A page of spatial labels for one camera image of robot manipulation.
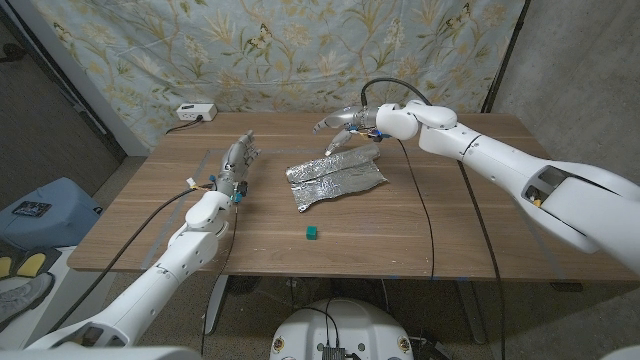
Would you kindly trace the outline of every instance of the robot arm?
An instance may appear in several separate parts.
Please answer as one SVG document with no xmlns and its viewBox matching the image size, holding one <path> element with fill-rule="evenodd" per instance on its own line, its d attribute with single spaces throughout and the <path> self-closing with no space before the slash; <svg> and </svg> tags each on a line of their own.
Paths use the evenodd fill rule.
<svg viewBox="0 0 640 360">
<path fill-rule="evenodd" d="M 160 259 L 106 309 L 42 337 L 28 349 L 50 349 L 62 344 L 135 345 L 178 286 L 217 254 L 218 243 L 229 228 L 225 219 L 238 183 L 246 178 L 249 165 L 259 152 L 253 147 L 252 131 L 240 137 L 222 159 L 217 190 L 206 191 L 189 209 L 185 224 L 173 234 Z"/>
<path fill-rule="evenodd" d="M 528 155 L 458 123 L 451 109 L 417 100 L 404 108 L 345 108 L 314 131 L 324 127 L 367 130 L 374 140 L 408 140 L 421 130 L 424 151 L 461 161 L 509 193 L 549 233 L 587 253 L 603 249 L 640 275 L 640 187 L 616 174 Z M 327 153 L 343 144 L 332 142 Z"/>
</svg>

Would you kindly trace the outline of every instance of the leaf pattern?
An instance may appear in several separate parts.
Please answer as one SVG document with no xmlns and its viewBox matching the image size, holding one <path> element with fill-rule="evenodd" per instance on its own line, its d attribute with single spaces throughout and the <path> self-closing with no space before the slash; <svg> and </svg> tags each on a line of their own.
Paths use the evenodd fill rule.
<svg viewBox="0 0 640 360">
<path fill-rule="evenodd" d="M 524 0 L 32 0 L 152 149 L 183 102 L 220 111 L 330 112 L 375 77 L 479 111 Z M 395 84 L 370 102 L 404 103 Z"/>
</svg>

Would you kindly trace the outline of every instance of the wall outlet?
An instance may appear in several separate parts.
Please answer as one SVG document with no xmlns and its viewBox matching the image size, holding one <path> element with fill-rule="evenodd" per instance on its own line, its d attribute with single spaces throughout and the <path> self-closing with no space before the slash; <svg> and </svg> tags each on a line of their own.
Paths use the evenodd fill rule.
<svg viewBox="0 0 640 360">
<path fill-rule="evenodd" d="M 176 110 L 180 120 L 193 121 L 202 115 L 203 121 L 211 121 L 218 113 L 215 104 L 182 104 Z"/>
</svg>

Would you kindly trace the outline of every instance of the table top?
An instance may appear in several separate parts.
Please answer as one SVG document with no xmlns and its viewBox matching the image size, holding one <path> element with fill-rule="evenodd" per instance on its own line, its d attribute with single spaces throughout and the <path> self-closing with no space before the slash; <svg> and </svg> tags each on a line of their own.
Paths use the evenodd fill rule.
<svg viewBox="0 0 640 360">
<path fill-rule="evenodd" d="M 217 175 L 220 159 L 248 129 L 255 132 L 262 154 L 251 165 L 249 193 L 238 206 L 238 225 L 224 273 L 238 275 L 494 279 L 494 271 L 469 193 L 454 160 L 428 154 L 417 136 L 405 142 L 418 186 L 431 218 L 429 225 L 400 144 L 379 144 L 375 162 L 387 183 L 357 194 L 313 204 L 299 213 L 285 176 L 289 166 L 323 156 L 337 130 L 312 135 L 325 114 L 218 114 L 212 122 L 166 136 L 77 247 L 69 266 L 99 271 L 138 226 L 160 204 L 186 189 L 185 179 L 199 184 Z M 512 115 L 462 114 L 461 123 L 531 155 L 548 157 Z M 370 140 L 354 137 L 346 148 Z M 513 281 L 637 280 L 607 254 L 588 255 L 548 235 L 525 220 L 511 198 L 467 169 L 478 200 L 500 274 Z M 141 232 L 114 271 L 141 271 L 166 249 L 168 238 L 201 192 L 169 205 Z M 234 227 L 234 216 L 228 219 Z M 317 240 L 307 240 L 316 226 Z M 203 270 L 215 271 L 231 246 L 230 230 L 221 256 Z"/>
</svg>

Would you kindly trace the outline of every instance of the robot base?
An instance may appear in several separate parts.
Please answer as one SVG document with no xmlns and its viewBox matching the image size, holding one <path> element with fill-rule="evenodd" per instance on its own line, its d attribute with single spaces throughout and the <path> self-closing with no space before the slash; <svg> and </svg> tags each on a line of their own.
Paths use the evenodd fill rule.
<svg viewBox="0 0 640 360">
<path fill-rule="evenodd" d="M 325 311 L 328 301 L 321 300 L 308 307 Z M 339 346 L 331 319 L 325 319 L 322 312 L 302 308 L 276 331 L 269 359 L 333 359 L 335 356 L 329 355 L 329 351 L 352 359 L 413 359 L 406 331 L 377 307 L 359 300 L 336 298 L 329 303 L 327 312 L 338 327 Z M 327 324 L 330 348 L 327 348 Z"/>
</svg>

